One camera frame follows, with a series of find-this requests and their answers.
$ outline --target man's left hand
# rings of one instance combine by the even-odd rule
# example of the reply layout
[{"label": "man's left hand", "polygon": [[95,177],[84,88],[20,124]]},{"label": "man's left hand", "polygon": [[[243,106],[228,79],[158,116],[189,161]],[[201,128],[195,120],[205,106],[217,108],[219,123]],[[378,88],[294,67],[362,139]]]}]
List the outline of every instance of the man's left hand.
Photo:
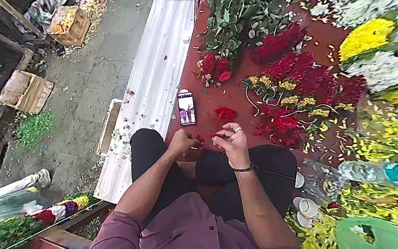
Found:
[{"label": "man's left hand", "polygon": [[199,140],[188,138],[187,131],[181,128],[174,133],[168,151],[173,153],[173,155],[179,156],[196,144],[199,144]]}]

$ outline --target concrete floor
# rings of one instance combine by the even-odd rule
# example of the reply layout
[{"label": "concrete floor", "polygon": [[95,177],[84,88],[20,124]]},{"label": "concrete floor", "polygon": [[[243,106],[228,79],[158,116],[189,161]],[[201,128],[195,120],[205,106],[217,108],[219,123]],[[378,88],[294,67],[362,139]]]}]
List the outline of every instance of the concrete floor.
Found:
[{"label": "concrete floor", "polygon": [[9,144],[0,171],[2,185],[46,168],[52,184],[41,193],[51,203],[95,189],[102,166],[95,154],[102,122],[111,99],[123,98],[152,4],[152,0],[108,1],[98,33],[87,46],[66,59],[47,55],[46,79],[55,88],[44,111],[55,114],[55,128],[35,151]]}]

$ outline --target photo on phone screen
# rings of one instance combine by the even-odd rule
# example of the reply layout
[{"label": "photo on phone screen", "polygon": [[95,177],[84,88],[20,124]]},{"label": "photo on phone screen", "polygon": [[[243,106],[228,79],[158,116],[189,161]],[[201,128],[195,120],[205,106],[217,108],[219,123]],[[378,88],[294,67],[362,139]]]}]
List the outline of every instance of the photo on phone screen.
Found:
[{"label": "photo on phone screen", "polygon": [[177,95],[179,106],[179,117],[181,125],[192,125],[196,123],[195,106],[193,104],[193,93],[179,93]]}]

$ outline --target black bracelet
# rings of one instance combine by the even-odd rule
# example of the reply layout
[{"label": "black bracelet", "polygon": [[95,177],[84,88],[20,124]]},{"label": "black bracelet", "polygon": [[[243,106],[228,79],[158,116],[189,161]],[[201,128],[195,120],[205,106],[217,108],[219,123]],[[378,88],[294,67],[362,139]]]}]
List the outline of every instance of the black bracelet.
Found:
[{"label": "black bracelet", "polygon": [[250,167],[246,169],[235,169],[234,172],[247,172],[247,171],[252,171],[254,169],[254,164],[250,164]]}]

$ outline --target plastic bottle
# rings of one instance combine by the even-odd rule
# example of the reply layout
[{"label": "plastic bottle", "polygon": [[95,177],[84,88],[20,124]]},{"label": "plastic bottle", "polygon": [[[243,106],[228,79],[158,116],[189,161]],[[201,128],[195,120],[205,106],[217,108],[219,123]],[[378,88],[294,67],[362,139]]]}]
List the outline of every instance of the plastic bottle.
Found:
[{"label": "plastic bottle", "polygon": [[339,172],[348,180],[398,187],[398,163],[347,161],[339,165]]}]

